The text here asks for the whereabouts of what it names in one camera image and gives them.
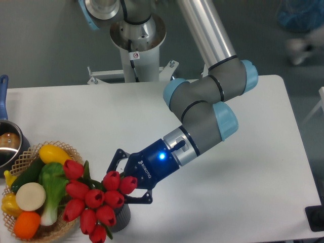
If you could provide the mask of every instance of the blue pot handle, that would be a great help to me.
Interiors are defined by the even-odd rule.
[[[0,120],[8,120],[6,97],[9,78],[7,75],[0,77]]]

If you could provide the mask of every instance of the light blue joint cover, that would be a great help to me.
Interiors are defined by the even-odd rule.
[[[163,99],[166,102],[168,108],[170,108],[170,101],[174,91],[179,85],[181,85],[184,82],[189,81],[185,80],[184,78],[176,78],[174,80],[171,80],[170,83],[164,88]]]
[[[90,25],[92,30],[98,30],[99,28],[96,26],[96,24],[93,22],[92,18],[90,17],[86,5],[85,0],[79,0],[80,7],[82,9],[83,15],[85,16],[87,23]]]
[[[249,60],[242,60],[241,62],[244,64],[245,69],[247,70],[247,84],[244,90],[244,93],[246,93],[258,84],[259,75],[252,62],[250,62]]]
[[[223,102],[213,104],[213,109],[222,140],[225,141],[226,138],[237,131],[238,121],[232,109]]]

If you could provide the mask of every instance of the orange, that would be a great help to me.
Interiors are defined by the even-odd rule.
[[[41,223],[41,217],[35,212],[22,212],[16,220],[14,233],[18,238],[31,239]]]

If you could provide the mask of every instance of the tulip bouquet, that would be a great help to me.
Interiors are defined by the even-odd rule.
[[[69,180],[65,189],[72,198],[65,206],[63,220],[70,222],[80,216],[81,231],[93,243],[105,242],[106,236],[112,239],[115,212],[124,206],[124,195],[137,187],[137,178],[110,171],[101,182],[95,181],[90,177],[88,161],[83,166],[67,160],[63,169],[62,176]]]

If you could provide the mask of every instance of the black vase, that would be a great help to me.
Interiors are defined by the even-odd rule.
[[[124,204],[119,209],[115,209],[116,224],[110,228],[111,232],[118,232],[124,229],[131,219],[131,210],[128,204]]]

